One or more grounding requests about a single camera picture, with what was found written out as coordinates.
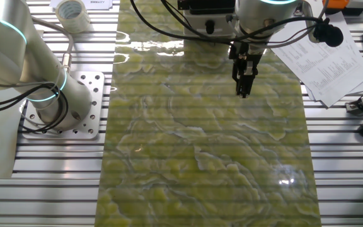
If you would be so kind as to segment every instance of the black cable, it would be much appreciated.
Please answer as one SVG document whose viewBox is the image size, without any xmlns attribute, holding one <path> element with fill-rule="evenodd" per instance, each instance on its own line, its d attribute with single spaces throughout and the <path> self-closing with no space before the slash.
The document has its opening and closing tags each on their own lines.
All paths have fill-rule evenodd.
<svg viewBox="0 0 363 227">
<path fill-rule="evenodd" d="M 31 95 L 35 91 L 37 91 L 39 89 L 42 89 L 42 88 L 51 89 L 52 86 L 49 86 L 48 84 L 41 84 L 40 86 L 34 87 L 34 88 L 26 91 L 25 93 L 23 93 L 21 95 L 18 95 L 16 97 L 12 98 L 12 99 L 2 101 L 2 102 L 0 102 L 0 105 L 4 105 L 4 104 L 10 103 L 10 102 L 12 102 L 12 103 L 10 103 L 9 105 L 6 105 L 5 107 L 1 107 L 0 111 L 6 110 L 6 109 L 8 109 L 10 107 L 13 107 L 14 105 L 16 105 L 17 103 L 22 101 L 27 96 Z M 54 87 L 54 89 L 52 89 L 52 92 L 53 92 L 53 94 L 55 96 L 57 96 L 58 92 L 59 92 L 58 87 Z M 65 110 L 64 114 L 60 114 L 55 120 L 53 120 L 51 123 L 47 124 L 46 126 L 44 126 L 41 129 L 31 130 L 31 129 L 23 126 L 23 128 L 25 128 L 26 131 L 19 131 L 19 132 L 22 132 L 22 133 L 43 132 L 43 131 L 53 129 L 54 127 L 59 125 L 65 119 L 66 115 L 68 114 L 68 100 L 67 100 L 66 96 L 63 93 L 61 93 L 60 96 L 65 101 L 65 106 L 62 105 L 62 108 L 61 108 L 61 109 Z"/>
<path fill-rule="evenodd" d="M 69 107 L 68 107 L 68 100 L 66 98 L 66 96 L 61 93 L 60 96 L 64 99 L 64 102 L 65 102 L 65 107 L 63 107 L 63 109 L 65 110 L 64 111 L 64 114 L 61 114 L 59 115 L 55 120 L 53 120 L 51 123 L 47 124 L 46 126 L 40 128 L 40 129 L 35 129 L 35 130 L 32 130 L 28 127 L 25 127 L 25 126 L 22 126 L 22 128 L 26 129 L 25 131 L 18 131 L 18 132 L 21 132 L 21 133 L 36 133 L 36 132 L 44 132 L 44 131 L 48 131 L 50 129 L 53 129 L 54 127 L 56 127 L 57 125 L 59 125 L 64 119 L 65 117 L 67 117 L 67 114 L 68 114 L 68 110 L 69 110 Z"/>
<path fill-rule="evenodd" d="M 261 28 L 261 29 L 259 29 L 257 31 L 251 32 L 251 33 L 249 33 L 247 35 L 243 35 L 241 37 L 236 37 L 236 38 L 234 38 L 234 41 L 242 41 L 242 40 L 247 39 L 247 38 L 253 38 L 253 37 L 255 37 L 255 35 L 258 35 L 258 34 L 260 34 L 262 32 L 266 32 L 266 31 L 271 30 L 273 28 L 276 28 L 278 26 L 285 25 L 287 23 L 295 22 L 295 21 L 315 21 L 315 22 L 318 22 L 318 23 L 323 22 L 323 20 L 321 20 L 319 18 L 309 17 L 309 16 L 288 18 L 288 19 L 285 19 L 285 20 L 282 20 L 282 21 L 275 22 L 272 25 L 266 26 L 266 27 Z"/>
<path fill-rule="evenodd" d="M 202 37 L 202 38 L 207 38 L 209 40 L 213 40 L 213 42 L 237 42 L 237 41 L 242 41 L 244 39 L 247 38 L 253 38 L 255 37 L 255 35 L 258 35 L 259 33 L 265 32 L 267 30 L 271 30 L 273 28 L 276 28 L 278 26 L 281 25 L 285 25 L 286 23 L 290 23 L 290 22 L 294 22 L 294 21 L 315 21 L 315 22 L 323 22 L 323 20 L 319 19 L 319 18 L 315 18 L 315 17 L 308 17 L 308 16 L 303 16 L 303 17 L 297 17 L 297 18 L 288 18 L 282 21 L 278 21 L 273 23 L 272 25 L 266 26 L 264 28 L 261 28 L 257 31 L 251 32 L 247 35 L 243 35 L 242 37 L 236 37 L 233 39 L 225 39 L 225 38 L 212 38 L 212 37 L 208 37 L 207 35 L 204 35 L 198 31 L 196 31 L 195 29 L 193 29 L 192 27 L 190 27 L 188 24 L 186 24 L 180 17 L 178 17 L 176 15 L 176 13 L 174 11 L 171 10 L 171 8 L 167 5 L 166 0 L 161 0 L 163 6 L 168 10 L 168 12 L 177 20 L 179 21 L 179 23 L 181 23 L 185 28 L 187 28 L 189 31 L 191 31 L 192 33 Z"/>
<path fill-rule="evenodd" d="M 23 93 L 21 95 L 18 95 L 18 96 L 14 97 L 14 98 L 11 98 L 10 100 L 5 100 L 5 101 L 0 102 L 0 105 L 7 104 L 7 103 L 13 102 L 13 101 L 18 100 L 18 99 L 22 100 L 22 99 L 26 98 L 27 96 L 31 95 L 33 92 L 35 92 L 35 91 L 37 91 L 39 89 L 42 89 L 42 88 L 50 89 L 51 86 L 48 86 L 47 84 L 41 84 L 41 85 L 39 85 L 37 87 L 34 87 L 34 88 L 26 91 L 25 93 Z"/>
<path fill-rule="evenodd" d="M 202 33 L 197 32 L 196 30 L 194 30 L 193 28 L 191 28 L 188 24 L 186 24 L 182 19 L 180 19 L 180 17 L 178 17 L 174 11 L 171 10 L 171 8 L 167 5 L 166 1 L 161 0 L 161 2 L 163 3 L 163 5 L 165 6 L 165 8 L 169 11 L 169 13 L 172 14 L 173 17 L 175 17 L 175 19 L 177 19 L 184 27 L 186 27 L 187 29 L 189 29 L 191 32 L 195 33 L 196 35 L 200 36 L 201 38 L 197 38 L 197 37 L 186 37 L 186 36 L 181 36 L 181 35 L 175 35 L 172 33 L 168 33 L 165 31 L 162 31 L 158 28 L 156 28 L 155 26 L 153 26 L 152 24 L 150 24 L 148 21 L 145 20 L 145 18 L 143 17 L 143 15 L 141 15 L 141 13 L 139 12 L 139 10 L 137 9 L 137 6 L 135 5 L 134 0 L 130 0 L 131 5 L 134 9 L 134 11 L 137 13 L 137 16 L 142 20 L 142 22 L 144 22 L 149 28 L 153 29 L 154 31 L 161 33 L 163 35 L 167 35 L 169 37 L 173 37 L 173 38 L 180 38 L 180 39 L 185 39 L 185 40 L 198 40 L 198 41 L 204 41 L 204 42 L 212 42 L 212 43 L 220 43 L 220 44 L 228 44 L 231 45 L 230 42 L 241 42 L 244 39 L 247 38 L 253 38 L 255 37 L 255 35 L 258 35 L 259 33 L 265 32 L 267 30 L 271 30 L 273 28 L 276 28 L 278 26 L 281 25 L 285 25 L 286 23 L 290 23 L 290 22 L 294 22 L 294 21 L 315 21 L 318 23 L 323 22 L 322 19 L 319 18 L 315 18 L 315 17 L 295 17 L 295 18 L 288 18 L 282 21 L 278 21 L 275 22 L 272 25 L 266 26 L 264 28 L 261 28 L 257 31 L 251 32 L 247 35 L 243 35 L 241 37 L 236 37 L 236 38 L 232 38 L 232 39 L 227 39 L 227 38 L 211 38 L 208 37 Z"/>
<path fill-rule="evenodd" d="M 0 108 L 0 111 L 3 111 L 3 110 L 6 110 L 6 109 L 8 109 L 8 108 L 11 108 L 11 107 L 13 107 L 14 105 L 16 105 L 18 102 L 20 102 L 22 99 L 18 99 L 18 100 L 16 100 L 15 102 L 13 102 L 13 103 L 11 103 L 11 104 L 9 104 L 9 105 L 6 105 L 5 107 L 1 107 Z"/>
<path fill-rule="evenodd" d="M 178 9 L 176 9 L 172 4 L 170 4 L 167 0 L 164 0 L 164 1 L 166 1 L 166 3 L 170 6 L 170 7 L 172 7 L 172 9 L 174 9 L 179 15 L 181 15 L 183 18 L 184 18 L 184 20 L 186 20 L 186 22 L 188 23 L 188 25 L 190 26 L 190 27 L 192 27 L 192 25 L 190 24 L 190 22 L 188 21 L 188 19 L 183 15 L 183 13 L 181 13 Z"/>
<path fill-rule="evenodd" d="M 169 37 L 173 37 L 173 38 L 179 38 L 182 40 L 194 40 L 194 41 L 203 41 L 203 42 L 212 42 L 210 40 L 207 39 L 203 39 L 203 38 L 197 38 L 197 37 L 187 37 L 187 36 L 183 36 L 183 35 L 176 35 L 176 34 L 172 34 L 172 33 L 168 33 L 165 31 L 160 30 L 159 28 L 156 28 L 155 26 L 153 26 L 152 24 L 150 24 L 144 17 L 143 15 L 141 15 L 141 13 L 139 12 L 137 6 L 135 5 L 134 0 L 130 0 L 131 2 L 131 6 L 133 7 L 135 13 L 137 14 L 137 16 L 142 20 L 142 22 L 144 22 L 150 29 L 154 30 L 155 32 L 158 32 L 162 35 L 166 35 Z M 226 45 L 232 45 L 231 43 L 220 43 L 220 44 L 226 44 Z"/>
<path fill-rule="evenodd" d="M 207 35 L 204 35 L 203 33 L 200 33 L 198 31 L 196 31 L 196 29 L 192 28 L 191 26 L 189 26 L 188 24 L 186 24 L 180 17 L 178 17 L 176 15 L 176 13 L 171 10 L 171 8 L 169 7 L 169 5 L 166 3 L 166 0 L 161 0 L 163 6 L 168 10 L 168 12 L 179 22 L 181 23 L 185 28 L 187 28 L 189 31 L 191 31 L 192 33 L 198 35 L 201 38 L 204 38 L 206 40 L 211 40 L 212 42 L 230 42 L 231 39 L 229 38 L 212 38 L 209 37 Z"/>
<path fill-rule="evenodd" d="M 309 26 L 309 27 L 307 27 L 307 28 L 303 28 L 302 30 L 299 30 L 297 33 L 295 33 L 295 34 L 293 34 L 293 36 L 291 36 L 291 37 L 289 37 L 289 38 L 287 38 L 286 40 L 284 40 L 284 41 L 275 41 L 275 42 L 268 42 L 269 44 L 283 44 L 284 42 L 288 42 L 288 41 L 290 41 L 291 39 L 293 39 L 296 35 L 298 35 L 299 33 L 301 33 L 301 32 L 304 32 L 304 31 L 306 31 L 306 30 L 309 30 L 309 29 L 312 29 L 312 28 L 315 28 L 317 25 L 312 25 L 312 26 Z"/>
<path fill-rule="evenodd" d="M 54 84 L 53 82 L 36 82 L 36 83 L 18 83 L 18 84 L 0 84 L 0 88 L 22 88 L 25 86 L 35 86 L 35 85 L 41 85 L 41 84 Z"/>
</svg>

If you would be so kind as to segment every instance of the tape roll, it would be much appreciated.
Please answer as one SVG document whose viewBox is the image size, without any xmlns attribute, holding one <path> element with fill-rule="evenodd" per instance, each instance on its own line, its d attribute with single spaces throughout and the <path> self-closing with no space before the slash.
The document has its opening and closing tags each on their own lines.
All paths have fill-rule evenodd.
<svg viewBox="0 0 363 227">
<path fill-rule="evenodd" d="M 56 7 L 55 15 L 70 33 L 83 32 L 91 23 L 91 18 L 81 0 L 63 0 Z"/>
</svg>

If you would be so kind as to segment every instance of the marble tile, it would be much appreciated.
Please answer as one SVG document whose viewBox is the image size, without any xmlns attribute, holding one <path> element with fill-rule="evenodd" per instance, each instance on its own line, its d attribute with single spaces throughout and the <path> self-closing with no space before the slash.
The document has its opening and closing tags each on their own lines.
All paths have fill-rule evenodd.
<svg viewBox="0 0 363 227">
<path fill-rule="evenodd" d="M 182 33 L 159 1 L 136 1 Z M 271 52 L 247 99 L 228 46 L 121 0 L 96 227 L 320 226 L 299 81 Z"/>
</svg>

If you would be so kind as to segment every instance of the metal plate with holes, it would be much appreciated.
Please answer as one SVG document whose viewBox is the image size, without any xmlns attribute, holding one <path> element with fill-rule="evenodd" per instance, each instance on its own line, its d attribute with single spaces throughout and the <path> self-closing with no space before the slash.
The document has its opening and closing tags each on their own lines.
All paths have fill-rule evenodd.
<svg viewBox="0 0 363 227">
<path fill-rule="evenodd" d="M 89 114 L 79 122 L 79 124 L 68 131 L 57 131 L 51 129 L 43 134 L 24 134 L 27 139 L 38 140 L 92 140 L 99 134 L 101 104 L 103 99 L 103 87 L 105 85 L 105 75 L 101 72 L 71 72 L 74 79 L 85 84 L 89 88 L 92 95 L 92 104 Z M 26 117 L 36 123 L 43 124 L 36 113 L 35 107 L 28 102 L 26 109 Z M 38 129 L 31 122 L 25 120 L 24 126 L 31 129 Z"/>
</svg>

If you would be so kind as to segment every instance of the paper sheet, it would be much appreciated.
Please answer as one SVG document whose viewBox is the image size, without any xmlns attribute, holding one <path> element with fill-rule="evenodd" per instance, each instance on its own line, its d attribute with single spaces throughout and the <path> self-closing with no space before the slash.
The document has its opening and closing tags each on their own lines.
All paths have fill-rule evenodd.
<svg viewBox="0 0 363 227">
<path fill-rule="evenodd" d="M 326 44 L 314 44 L 308 38 L 274 53 L 311 90 L 315 100 L 327 107 L 353 91 L 363 91 L 363 58 L 344 20 L 342 13 L 329 16 L 331 24 L 339 27 L 344 36 L 343 43 L 336 48 Z M 293 33 L 305 28 L 304 21 L 289 23 L 276 33 L 271 41 L 285 40 Z"/>
<path fill-rule="evenodd" d="M 50 7 L 57 7 L 62 0 L 51 0 Z M 113 0 L 82 0 L 86 9 L 110 9 Z"/>
</svg>

